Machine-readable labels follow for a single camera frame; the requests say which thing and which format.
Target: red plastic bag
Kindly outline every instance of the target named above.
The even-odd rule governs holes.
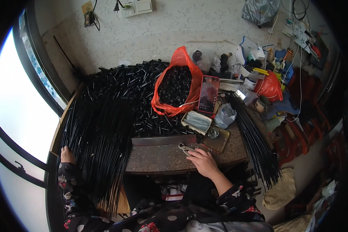
[[[264,80],[258,80],[254,92],[258,95],[266,96],[270,102],[282,101],[281,83],[273,72],[269,70],[267,72],[269,76],[266,75]]]
[[[187,97],[187,100],[185,103],[194,102],[194,101],[197,101],[199,99],[202,76],[203,76],[200,68],[197,67],[192,62],[190,56],[187,53],[186,47],[182,46],[182,47],[177,48],[176,51],[173,53],[173,56],[171,57],[171,62],[170,62],[169,67],[167,67],[162,72],[162,74],[160,75],[160,77],[156,81],[155,91],[154,91],[154,95],[153,95],[153,98],[151,101],[152,108],[156,113],[158,113],[160,115],[166,114],[169,117],[175,116],[175,115],[180,114],[180,113],[187,113],[187,112],[195,109],[195,107],[198,105],[198,102],[195,102],[192,104],[183,105],[182,107],[174,107],[174,106],[171,106],[168,104],[160,103],[160,101],[158,99],[157,89],[158,89],[159,85],[161,84],[162,79],[164,78],[166,71],[174,65],[179,65],[179,66],[188,65],[188,67],[190,68],[190,71],[191,71],[191,75],[192,75],[191,89],[190,89],[190,93],[188,94],[188,97]],[[163,109],[164,113],[158,111],[157,109]]]

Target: wall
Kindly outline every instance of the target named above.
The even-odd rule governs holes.
[[[59,75],[71,82],[70,66],[56,46],[53,35],[70,59],[87,74],[97,72],[98,67],[118,66],[119,60],[128,60],[132,64],[158,58],[170,61],[175,49],[183,45],[188,51],[210,48],[219,56],[235,50],[235,46],[228,43],[186,43],[189,40],[227,40],[239,44],[245,35],[264,45],[269,36],[266,28],[259,29],[241,18],[243,0],[157,0],[156,11],[126,19],[113,12],[115,1],[99,0],[95,14],[101,23],[100,32],[95,26],[84,28],[83,2],[80,1],[65,1],[72,6],[67,8],[62,7],[60,0],[53,0],[53,8],[37,8],[39,18],[46,15],[41,13],[42,10],[51,11],[54,6],[63,9],[53,11],[56,20],[65,18],[56,26],[48,29],[51,25],[38,24],[40,31],[47,30],[43,42]],[[287,48],[290,39],[281,33],[287,11],[281,8],[269,44],[276,44],[277,38],[281,37],[283,48]],[[312,3],[310,8],[313,11],[311,14],[319,14]],[[311,20],[310,23],[320,25],[325,22],[322,19],[317,22]],[[294,66],[298,66],[299,62],[298,54]]]

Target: granite tabletop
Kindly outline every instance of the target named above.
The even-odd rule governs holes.
[[[223,153],[211,152],[218,165],[235,163],[246,159],[246,151],[240,131],[234,122],[226,129],[230,135]],[[202,148],[201,144],[186,144],[192,148]],[[172,173],[195,169],[178,144],[160,146],[133,146],[126,172],[130,173]]]

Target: phone screen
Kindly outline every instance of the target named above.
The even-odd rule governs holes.
[[[198,110],[213,114],[217,101],[219,78],[204,75],[202,77]]]

